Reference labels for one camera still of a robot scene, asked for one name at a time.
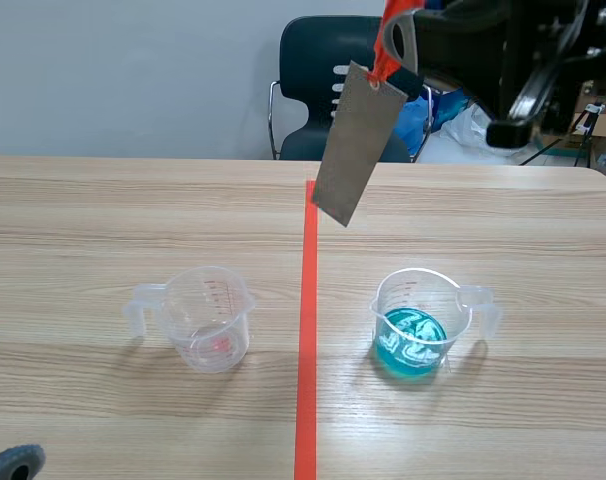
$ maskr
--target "red tape line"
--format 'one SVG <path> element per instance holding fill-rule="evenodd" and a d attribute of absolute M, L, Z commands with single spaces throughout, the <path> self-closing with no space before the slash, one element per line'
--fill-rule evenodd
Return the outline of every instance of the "red tape line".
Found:
<path fill-rule="evenodd" d="M 299 377 L 296 394 L 294 480 L 316 479 L 316 289 L 318 210 L 312 202 L 314 182 L 306 184 L 301 322 L 299 326 Z"/>

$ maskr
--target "wood grain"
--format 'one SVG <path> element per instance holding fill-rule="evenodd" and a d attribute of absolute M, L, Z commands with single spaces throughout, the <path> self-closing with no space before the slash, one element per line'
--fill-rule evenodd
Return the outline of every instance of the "wood grain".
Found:
<path fill-rule="evenodd" d="M 0 157 L 0 450 L 44 479 L 292 478 L 308 162 Z M 319 227 L 318 478 L 606 478 L 606 179 L 585 169 L 378 165 L 348 229 Z M 190 370 L 134 285 L 226 265 L 257 297 L 250 351 Z M 368 303 L 422 266 L 506 309 L 451 371 L 372 358 Z"/>

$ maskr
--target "black cable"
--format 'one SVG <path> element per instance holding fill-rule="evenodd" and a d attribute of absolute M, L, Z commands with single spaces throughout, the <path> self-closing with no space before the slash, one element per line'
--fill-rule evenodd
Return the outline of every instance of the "black cable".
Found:
<path fill-rule="evenodd" d="M 576 160 L 574 160 L 575 167 L 578 166 L 578 164 L 579 164 L 579 160 L 581 159 L 581 151 L 583 150 L 583 147 L 587 146 L 588 143 L 590 143 L 590 144 L 592 143 L 592 133 L 594 132 L 594 127 L 596 126 L 596 121 L 598 120 L 598 118 L 599 118 L 598 115 L 594 116 L 594 118 L 593 118 L 594 121 L 590 125 L 590 128 L 588 129 L 587 132 L 585 132 L 583 134 L 583 141 L 581 142 L 581 145 L 579 145 L 578 152 L 576 152 Z M 590 168 L 590 150 L 591 149 L 588 149 L 588 151 L 587 151 L 587 160 L 585 162 L 586 163 L 585 166 L 587 168 Z"/>
<path fill-rule="evenodd" d="M 565 135 L 564 137 L 561 138 L 557 138 L 556 140 L 554 140 L 552 143 L 550 143 L 547 147 L 543 147 L 541 150 L 539 150 L 538 152 L 536 152 L 534 155 L 532 155 L 530 158 L 528 158 L 527 160 L 525 160 L 523 163 L 521 163 L 519 165 L 519 167 L 523 167 L 525 165 L 527 165 L 528 163 L 530 163 L 532 160 L 534 160 L 536 157 L 538 157 L 539 155 L 543 155 L 545 152 L 547 152 L 550 148 L 552 148 L 554 145 L 556 145 L 557 143 L 565 140 L 567 137 L 569 137 L 572 133 L 574 133 L 576 131 L 576 127 L 579 126 L 579 123 L 581 122 L 581 120 L 583 120 L 583 117 L 587 114 L 587 110 L 583 110 L 583 112 L 579 115 L 579 118 L 576 119 L 576 121 L 574 122 L 574 125 L 572 125 L 572 129 L 570 130 L 570 133 Z"/>
<path fill-rule="evenodd" d="M 536 157 L 538 157 L 539 155 L 543 155 L 545 152 L 547 152 L 550 148 L 552 148 L 554 145 L 556 145 L 557 143 L 559 143 L 561 140 L 563 140 L 563 138 L 557 138 L 556 140 L 554 140 L 552 143 L 550 143 L 547 147 L 542 148 L 541 150 L 539 150 L 538 152 L 536 152 L 534 155 L 532 155 L 530 158 L 528 158 L 527 160 L 525 160 L 523 163 L 521 163 L 519 165 L 519 167 L 523 167 L 524 165 L 527 165 L 528 163 L 530 163 L 532 160 L 534 160 Z"/>
<path fill-rule="evenodd" d="M 579 145 L 578 150 L 576 151 L 576 160 L 574 160 L 574 166 L 577 167 L 579 165 L 579 160 L 581 159 L 581 152 L 583 151 L 583 145 L 587 141 L 587 132 L 583 134 L 583 141 Z"/>

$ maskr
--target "black chair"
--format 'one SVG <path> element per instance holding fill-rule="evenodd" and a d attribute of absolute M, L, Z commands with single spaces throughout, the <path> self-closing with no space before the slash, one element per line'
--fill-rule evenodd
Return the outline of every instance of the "black chair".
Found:
<path fill-rule="evenodd" d="M 372 69 L 374 42 L 381 17 L 318 16 L 290 22 L 281 36 L 280 80 L 270 86 L 268 131 L 272 156 L 281 160 L 321 160 L 341 95 L 347 65 L 353 60 Z M 399 70 L 389 82 L 408 94 L 410 100 L 421 92 L 416 75 Z M 272 132 L 274 87 L 279 85 L 286 98 L 299 100 L 308 108 L 307 123 L 288 135 L 278 152 Z M 395 134 L 388 141 L 381 162 L 409 162 L 405 143 Z"/>

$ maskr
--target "plastic measuring cup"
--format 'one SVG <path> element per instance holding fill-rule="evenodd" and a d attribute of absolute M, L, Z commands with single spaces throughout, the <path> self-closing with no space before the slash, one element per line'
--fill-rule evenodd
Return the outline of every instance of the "plastic measuring cup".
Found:
<path fill-rule="evenodd" d="M 377 356 L 405 375 L 422 375 L 441 365 L 473 318 L 479 319 L 483 338 L 493 337 L 503 318 L 491 289 L 459 286 L 425 268 L 388 275 L 370 309 L 376 315 Z"/>
<path fill-rule="evenodd" d="M 166 284 L 134 288 L 123 307 L 135 337 L 146 332 L 145 310 L 189 366 L 223 372 L 237 364 L 250 344 L 248 313 L 255 301 L 243 278 L 223 267 L 187 270 Z"/>

